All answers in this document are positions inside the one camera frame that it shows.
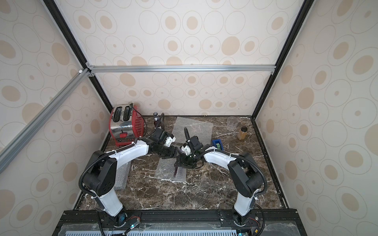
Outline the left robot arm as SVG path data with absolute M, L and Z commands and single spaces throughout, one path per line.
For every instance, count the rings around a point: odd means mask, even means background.
M 177 150 L 172 143 L 175 141 L 173 134 L 155 128 L 149 136 L 136 138 L 119 149 L 95 151 L 79 178 L 79 188 L 91 195 L 109 216 L 116 217 L 124 208 L 115 192 L 117 170 L 151 152 L 161 157 L 174 158 Z

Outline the blue tape dispenser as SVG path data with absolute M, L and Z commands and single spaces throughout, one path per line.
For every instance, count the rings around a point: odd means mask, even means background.
M 220 139 L 212 140 L 212 145 L 217 149 L 224 150 L 222 141 Z

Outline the bubble wrap sheet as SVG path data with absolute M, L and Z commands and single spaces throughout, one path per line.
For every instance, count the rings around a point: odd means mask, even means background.
M 115 190 L 125 189 L 127 185 L 127 181 L 128 181 L 130 168 L 131 168 L 131 162 L 128 162 L 117 169 L 116 180 L 115 180 L 115 185 L 114 185 Z
M 161 158 L 158 162 L 154 177 L 163 181 L 185 183 L 187 176 L 187 170 L 185 168 L 178 167 L 177 175 L 174 177 L 175 161 L 175 158 Z

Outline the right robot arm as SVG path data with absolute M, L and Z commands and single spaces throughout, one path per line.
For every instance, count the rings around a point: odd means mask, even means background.
M 229 171 L 238 191 L 234 210 L 240 217 L 247 216 L 258 196 L 268 190 L 264 173 L 248 152 L 229 153 L 214 146 L 203 145 L 197 136 L 193 136 L 179 148 L 176 166 L 196 169 L 199 168 L 199 161 L 215 164 Z

